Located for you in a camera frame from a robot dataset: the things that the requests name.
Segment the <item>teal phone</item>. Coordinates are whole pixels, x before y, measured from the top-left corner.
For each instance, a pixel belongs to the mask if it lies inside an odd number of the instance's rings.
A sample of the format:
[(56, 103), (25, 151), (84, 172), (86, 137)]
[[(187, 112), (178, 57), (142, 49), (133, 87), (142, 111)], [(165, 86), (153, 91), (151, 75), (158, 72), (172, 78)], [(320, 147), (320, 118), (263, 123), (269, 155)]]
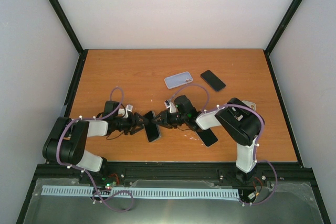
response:
[(144, 117), (148, 120), (148, 124), (144, 127), (148, 142), (153, 143), (161, 137), (158, 126), (152, 122), (155, 118), (155, 113), (153, 111), (149, 111), (144, 115)]

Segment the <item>white-edged black phone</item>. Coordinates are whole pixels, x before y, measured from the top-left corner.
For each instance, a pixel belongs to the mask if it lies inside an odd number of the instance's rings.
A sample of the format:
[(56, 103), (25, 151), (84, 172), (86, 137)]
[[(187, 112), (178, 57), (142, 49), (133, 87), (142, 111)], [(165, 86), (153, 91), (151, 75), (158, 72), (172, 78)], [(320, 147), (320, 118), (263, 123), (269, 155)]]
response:
[(218, 142), (218, 138), (211, 129), (196, 132), (206, 147), (210, 147)]

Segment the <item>beige phone case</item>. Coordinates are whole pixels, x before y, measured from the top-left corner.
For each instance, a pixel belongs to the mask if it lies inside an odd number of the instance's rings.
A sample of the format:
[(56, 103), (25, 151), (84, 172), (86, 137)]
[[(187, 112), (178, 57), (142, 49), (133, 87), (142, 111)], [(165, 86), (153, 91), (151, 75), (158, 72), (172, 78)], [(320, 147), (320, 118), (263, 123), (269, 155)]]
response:
[(250, 109), (256, 111), (256, 104), (253, 102), (242, 100), (242, 103), (248, 106)]

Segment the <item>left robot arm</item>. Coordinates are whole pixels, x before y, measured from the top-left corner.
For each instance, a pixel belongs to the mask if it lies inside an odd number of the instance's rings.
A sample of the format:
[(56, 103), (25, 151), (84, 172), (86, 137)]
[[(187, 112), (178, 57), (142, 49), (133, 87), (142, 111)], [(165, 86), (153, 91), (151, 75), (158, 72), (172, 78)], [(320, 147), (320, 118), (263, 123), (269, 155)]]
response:
[(108, 180), (109, 170), (104, 167), (107, 160), (86, 150), (87, 138), (109, 136), (114, 131), (133, 135), (149, 125), (150, 120), (136, 112), (132, 106), (124, 107), (116, 101), (107, 101), (104, 111), (92, 118), (73, 120), (59, 117), (43, 147), (43, 157), (68, 168), (91, 171), (97, 183)]

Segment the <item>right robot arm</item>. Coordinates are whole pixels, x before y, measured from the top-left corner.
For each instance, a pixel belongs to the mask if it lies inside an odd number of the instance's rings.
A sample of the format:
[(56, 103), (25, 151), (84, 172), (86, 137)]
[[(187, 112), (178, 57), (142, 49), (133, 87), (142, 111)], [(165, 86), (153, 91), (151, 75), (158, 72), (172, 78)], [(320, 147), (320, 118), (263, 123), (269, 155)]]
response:
[(217, 142), (212, 128), (222, 126), (237, 143), (236, 178), (241, 182), (250, 180), (256, 172), (256, 150), (265, 121), (246, 102), (230, 99), (224, 105), (211, 110), (197, 110), (191, 101), (181, 95), (174, 101), (165, 101), (166, 109), (152, 119), (152, 123), (167, 129), (176, 129), (185, 124), (211, 146)]

